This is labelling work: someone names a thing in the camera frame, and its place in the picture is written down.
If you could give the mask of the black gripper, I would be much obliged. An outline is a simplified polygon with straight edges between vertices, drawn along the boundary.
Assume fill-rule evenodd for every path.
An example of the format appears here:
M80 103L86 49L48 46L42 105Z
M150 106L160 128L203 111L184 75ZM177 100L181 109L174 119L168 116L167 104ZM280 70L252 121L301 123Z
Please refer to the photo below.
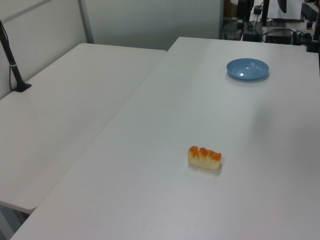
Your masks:
M248 25L251 21L251 9L253 7L253 0L238 0L237 1L237 29L242 30L245 23Z

